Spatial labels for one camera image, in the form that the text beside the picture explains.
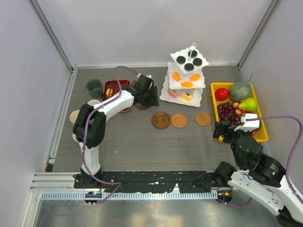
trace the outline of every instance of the cantaloupe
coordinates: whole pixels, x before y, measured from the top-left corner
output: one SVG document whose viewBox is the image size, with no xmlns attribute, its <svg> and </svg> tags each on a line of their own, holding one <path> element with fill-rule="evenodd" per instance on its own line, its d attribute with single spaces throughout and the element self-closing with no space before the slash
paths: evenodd
<svg viewBox="0 0 303 227">
<path fill-rule="evenodd" d="M 241 101 L 251 97 L 252 91 L 248 84 L 251 78 L 252 74 L 248 82 L 236 82 L 231 86 L 229 89 L 229 96 L 233 101 Z"/>
</svg>

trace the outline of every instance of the white tiered tray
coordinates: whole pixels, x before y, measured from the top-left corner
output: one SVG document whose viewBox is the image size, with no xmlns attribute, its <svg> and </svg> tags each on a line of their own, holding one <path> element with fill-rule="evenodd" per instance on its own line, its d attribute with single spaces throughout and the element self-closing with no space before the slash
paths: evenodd
<svg viewBox="0 0 303 227">
<path fill-rule="evenodd" d="M 180 95 L 182 91 L 187 91 L 188 89 L 178 89 L 178 97 L 173 98 L 170 96 L 170 94 L 167 92 L 169 88 L 169 77 L 166 75 L 165 81 L 163 83 L 163 88 L 161 90 L 161 95 L 160 99 L 163 101 L 171 102 L 171 103 L 178 103 L 178 104 L 183 104 L 183 105 L 189 105 L 189 106 L 195 106 L 195 107 L 200 107 L 201 105 L 201 99 L 202 99 L 202 88 L 197 89 L 197 93 L 193 96 L 192 100 L 190 102 L 186 101 L 185 99 L 181 98 Z"/>
<path fill-rule="evenodd" d="M 182 70 L 178 67 L 178 65 L 176 63 L 169 62 L 168 66 L 169 66 L 168 76 L 169 76 L 170 89 L 185 89 L 184 87 L 182 87 L 181 83 L 183 83 L 185 81 L 190 81 L 190 77 L 195 74 L 200 74 L 200 79 L 198 79 L 196 81 L 191 81 L 193 83 L 193 86 L 191 88 L 205 88 L 202 69 L 198 69 L 198 70 L 195 70 L 193 72 L 190 72 L 190 73 L 184 75 Z M 181 80 L 179 82 L 177 82 L 173 79 L 172 74 L 174 72 L 177 72 L 179 74 L 179 77 L 181 78 Z"/>
<path fill-rule="evenodd" d="M 208 63 L 208 62 L 206 61 L 206 59 L 202 56 L 202 54 L 200 54 L 200 52 L 199 52 L 197 49 L 195 49 L 195 51 L 197 51 L 197 56 L 196 56 L 196 58 L 200 58 L 200 59 L 202 60 L 202 65 L 200 65 L 200 66 L 194 66 L 194 69 L 193 69 L 192 71 L 190 71 L 190 72 L 189 72 L 189 71 L 186 71 L 186 70 L 184 69 L 185 64 L 187 64 L 187 63 L 193 63 L 193 60 L 194 60 L 194 58 L 190 58 L 190 59 L 189 59 L 188 51 L 189 51 L 189 48 L 186 48 L 185 50 L 178 51 L 178 52 L 175 52 L 175 53 L 170 54 L 171 57 L 173 58 L 173 60 L 175 61 L 175 63 L 178 65 L 178 67 L 180 67 L 180 69 L 182 70 L 182 72 L 183 72 L 184 74 L 191 73 L 191 72 L 193 72 L 193 71 L 195 71 L 195 70 L 201 69 L 201 68 L 203 68 L 203 67 L 209 65 L 209 63 Z M 183 57 L 185 57 L 186 61 L 185 61 L 184 64 L 179 64 L 179 63 L 177 63 L 177 57 L 178 57 L 178 56 L 183 56 Z"/>
</svg>

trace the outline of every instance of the green pear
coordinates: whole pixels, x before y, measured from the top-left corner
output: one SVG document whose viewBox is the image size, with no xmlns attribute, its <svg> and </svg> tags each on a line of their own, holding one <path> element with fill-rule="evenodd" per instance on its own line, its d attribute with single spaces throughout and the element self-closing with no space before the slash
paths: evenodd
<svg viewBox="0 0 303 227">
<path fill-rule="evenodd" d="M 258 103 L 254 98 L 247 98 L 244 100 L 244 102 L 240 103 L 238 106 L 239 109 L 245 110 L 245 111 L 255 111 L 258 108 Z"/>
</svg>

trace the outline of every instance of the grape bunch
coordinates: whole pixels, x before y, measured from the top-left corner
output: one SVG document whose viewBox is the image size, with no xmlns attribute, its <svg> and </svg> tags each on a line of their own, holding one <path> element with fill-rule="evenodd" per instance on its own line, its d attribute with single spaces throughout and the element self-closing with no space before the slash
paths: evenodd
<svg viewBox="0 0 303 227">
<path fill-rule="evenodd" d="M 241 124 L 240 117 L 236 115 L 235 109 L 232 107 L 232 103 L 220 103 L 217 106 L 219 121 L 228 121 L 229 124 Z"/>
</svg>

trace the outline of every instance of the white wall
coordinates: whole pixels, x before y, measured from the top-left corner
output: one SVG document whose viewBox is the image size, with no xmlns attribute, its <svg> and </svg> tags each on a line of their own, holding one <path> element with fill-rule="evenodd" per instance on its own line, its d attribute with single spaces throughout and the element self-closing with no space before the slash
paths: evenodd
<svg viewBox="0 0 303 227">
<path fill-rule="evenodd" d="M 21 225 L 69 72 L 27 0 L 0 2 L 0 225 Z"/>
<path fill-rule="evenodd" d="M 246 79 L 253 71 L 264 116 L 291 114 L 303 120 L 303 1 L 281 1 L 243 67 Z M 294 120 L 266 120 L 269 154 L 286 166 L 298 136 Z M 303 192 L 303 142 L 292 159 L 290 176 Z"/>
<path fill-rule="evenodd" d="M 193 42 L 212 65 L 236 64 L 270 0 L 46 2 L 78 66 L 112 66 L 167 64 Z"/>
</svg>

